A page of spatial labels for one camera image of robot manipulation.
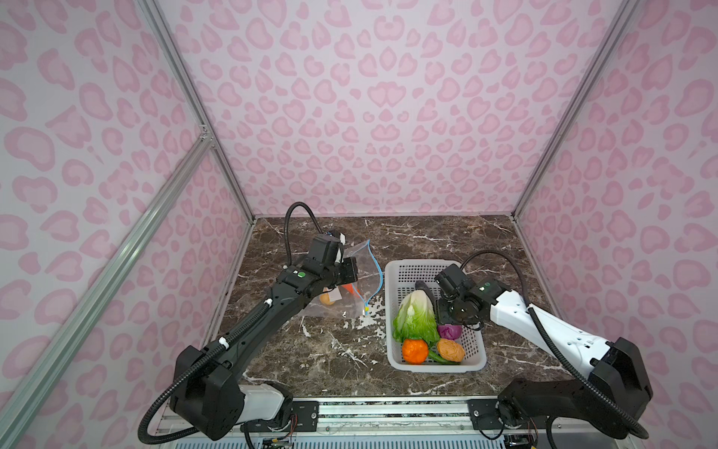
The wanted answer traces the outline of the orange toy carrot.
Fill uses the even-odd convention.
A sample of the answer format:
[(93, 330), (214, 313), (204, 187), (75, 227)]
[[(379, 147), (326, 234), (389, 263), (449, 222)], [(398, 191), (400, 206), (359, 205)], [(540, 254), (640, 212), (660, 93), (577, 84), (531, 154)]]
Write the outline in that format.
[(344, 284), (343, 288), (352, 296), (359, 297), (359, 299), (361, 299), (362, 295), (356, 284)]

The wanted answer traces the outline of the orange toy tomato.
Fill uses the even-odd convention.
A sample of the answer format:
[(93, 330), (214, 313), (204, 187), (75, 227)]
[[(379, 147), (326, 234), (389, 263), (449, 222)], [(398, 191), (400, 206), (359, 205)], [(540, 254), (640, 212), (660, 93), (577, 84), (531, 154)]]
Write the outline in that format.
[(424, 340), (403, 340), (401, 346), (403, 360), (410, 365), (421, 365), (429, 357), (429, 346)]

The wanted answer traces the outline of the clear zip top bag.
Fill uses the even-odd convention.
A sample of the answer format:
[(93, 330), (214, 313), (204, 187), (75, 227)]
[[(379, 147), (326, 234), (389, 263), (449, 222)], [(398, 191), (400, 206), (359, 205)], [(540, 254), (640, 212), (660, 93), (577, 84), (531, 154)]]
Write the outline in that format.
[(368, 314), (370, 302), (380, 293), (383, 287), (383, 271), (377, 258), (372, 253), (371, 240), (367, 239), (347, 249), (345, 256), (354, 256), (356, 258), (358, 280), (355, 284), (361, 292), (361, 299), (352, 296), (343, 288), (343, 285), (332, 290), (325, 289), (323, 293), (331, 292), (338, 301), (332, 306), (325, 306), (319, 301), (318, 296), (299, 314), (300, 316), (355, 319)]

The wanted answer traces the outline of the green white toy cabbage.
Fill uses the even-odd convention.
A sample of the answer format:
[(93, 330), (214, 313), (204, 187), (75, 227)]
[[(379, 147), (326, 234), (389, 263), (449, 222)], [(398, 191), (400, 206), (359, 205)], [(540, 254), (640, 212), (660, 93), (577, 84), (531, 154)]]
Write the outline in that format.
[(429, 346), (439, 341), (433, 304), (424, 290), (414, 290), (400, 302), (392, 325), (393, 339), (423, 340)]

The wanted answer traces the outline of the purple toy onion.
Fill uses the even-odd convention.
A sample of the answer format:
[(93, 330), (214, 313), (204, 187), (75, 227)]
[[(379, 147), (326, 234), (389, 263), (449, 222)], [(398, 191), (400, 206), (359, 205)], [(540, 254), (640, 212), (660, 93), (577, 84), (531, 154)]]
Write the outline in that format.
[(459, 340), (463, 333), (463, 327), (460, 325), (442, 324), (438, 325), (438, 333), (443, 340)]

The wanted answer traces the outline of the yellow toy potato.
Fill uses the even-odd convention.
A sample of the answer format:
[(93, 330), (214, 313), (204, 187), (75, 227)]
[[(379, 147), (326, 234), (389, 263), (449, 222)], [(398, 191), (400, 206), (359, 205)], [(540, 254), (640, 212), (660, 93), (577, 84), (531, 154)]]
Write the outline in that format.
[(325, 292), (322, 295), (319, 295), (319, 301), (325, 306), (332, 306), (338, 300), (331, 292)]

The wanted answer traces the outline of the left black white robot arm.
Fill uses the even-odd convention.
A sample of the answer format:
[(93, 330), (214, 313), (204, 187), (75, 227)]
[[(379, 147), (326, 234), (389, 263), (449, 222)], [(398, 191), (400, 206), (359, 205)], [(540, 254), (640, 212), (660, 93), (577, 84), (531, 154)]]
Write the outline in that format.
[(160, 443), (198, 433), (217, 441), (245, 423), (276, 430), (289, 425), (293, 395), (287, 388), (273, 381), (241, 385), (240, 378), (267, 341), (313, 299), (357, 280), (356, 260), (346, 256), (345, 241), (338, 231), (314, 237), (308, 254), (283, 269), (235, 327), (201, 349), (181, 352), (163, 400), (189, 427), (160, 436)]

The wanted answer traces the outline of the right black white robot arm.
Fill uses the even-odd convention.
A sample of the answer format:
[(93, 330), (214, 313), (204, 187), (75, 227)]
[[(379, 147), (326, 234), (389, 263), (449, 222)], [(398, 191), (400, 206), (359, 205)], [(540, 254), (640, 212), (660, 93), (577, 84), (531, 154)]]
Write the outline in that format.
[(439, 310), (451, 323), (504, 327), (552, 355), (570, 374), (564, 381), (511, 381), (497, 397), (497, 414), (505, 426), (564, 417), (585, 421), (613, 439), (648, 439), (639, 419), (654, 390), (636, 344), (578, 329), (502, 282), (471, 280), (456, 264), (435, 281), (441, 292)]

